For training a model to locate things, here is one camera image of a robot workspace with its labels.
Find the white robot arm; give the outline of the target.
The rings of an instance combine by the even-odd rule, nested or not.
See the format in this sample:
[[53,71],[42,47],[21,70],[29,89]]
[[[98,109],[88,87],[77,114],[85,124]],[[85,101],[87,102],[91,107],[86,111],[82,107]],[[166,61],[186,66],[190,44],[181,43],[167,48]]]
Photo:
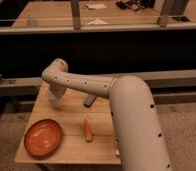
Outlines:
[[42,79],[49,84],[52,102],[68,88],[109,100],[123,171],[172,171],[154,99],[141,78],[72,74],[57,58]]

